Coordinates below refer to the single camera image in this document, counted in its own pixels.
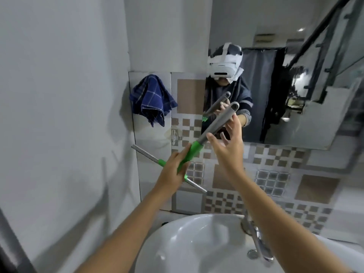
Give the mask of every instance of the faucet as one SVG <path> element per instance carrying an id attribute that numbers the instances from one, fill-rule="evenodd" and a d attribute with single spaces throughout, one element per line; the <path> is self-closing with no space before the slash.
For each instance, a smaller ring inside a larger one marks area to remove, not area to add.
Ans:
<path id="1" fill-rule="evenodd" d="M 255 247 L 257 249 L 258 258 L 263 262 L 265 267 L 271 267 L 274 262 L 273 254 L 270 248 L 264 243 L 262 233 L 258 227 L 254 224 L 254 221 L 248 220 L 248 210 L 245 209 L 245 213 L 241 219 L 241 227 L 243 231 L 252 236 Z"/>

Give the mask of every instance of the towel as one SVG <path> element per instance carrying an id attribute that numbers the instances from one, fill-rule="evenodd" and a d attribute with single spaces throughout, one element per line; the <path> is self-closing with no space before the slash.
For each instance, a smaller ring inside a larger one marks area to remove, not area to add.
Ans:
<path id="1" fill-rule="evenodd" d="M 164 116 L 166 116 L 177 103 L 168 93 L 163 82 L 156 75 L 148 75 L 135 86 L 130 93 L 131 110 L 148 119 L 154 127 L 158 122 L 164 127 Z"/>

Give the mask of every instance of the vr headset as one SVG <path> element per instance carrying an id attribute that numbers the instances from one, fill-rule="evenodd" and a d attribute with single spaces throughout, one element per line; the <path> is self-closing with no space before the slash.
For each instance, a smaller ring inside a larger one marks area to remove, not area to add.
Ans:
<path id="1" fill-rule="evenodd" d="M 241 47 L 232 45 L 235 49 L 238 49 L 236 54 L 229 54 L 229 46 L 231 43 L 225 43 L 222 47 L 222 54 L 219 53 L 218 48 L 215 53 L 208 58 L 207 72 L 214 79 L 226 78 L 229 83 L 237 81 L 243 73 L 243 68 L 240 68 L 241 60 L 243 59 L 243 52 Z"/>

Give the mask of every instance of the drain cover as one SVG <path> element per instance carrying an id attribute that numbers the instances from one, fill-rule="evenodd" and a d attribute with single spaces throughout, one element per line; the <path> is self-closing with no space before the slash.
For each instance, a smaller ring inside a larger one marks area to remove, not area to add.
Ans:
<path id="1" fill-rule="evenodd" d="M 247 254 L 248 258 L 251 260 L 256 260 L 258 258 L 258 252 L 255 249 L 250 249 Z"/>

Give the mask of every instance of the sink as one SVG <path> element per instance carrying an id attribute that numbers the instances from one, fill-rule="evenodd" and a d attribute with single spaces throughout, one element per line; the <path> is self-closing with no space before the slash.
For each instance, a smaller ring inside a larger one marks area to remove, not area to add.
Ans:
<path id="1" fill-rule="evenodd" d="M 363 254 L 317 237 L 346 264 L 364 273 Z M 255 245 L 241 229 L 239 215 L 199 214 L 172 221 L 154 232 L 140 250 L 135 273 L 284 273 L 277 260 L 266 268 L 260 259 L 250 259 L 250 250 L 255 250 Z"/>

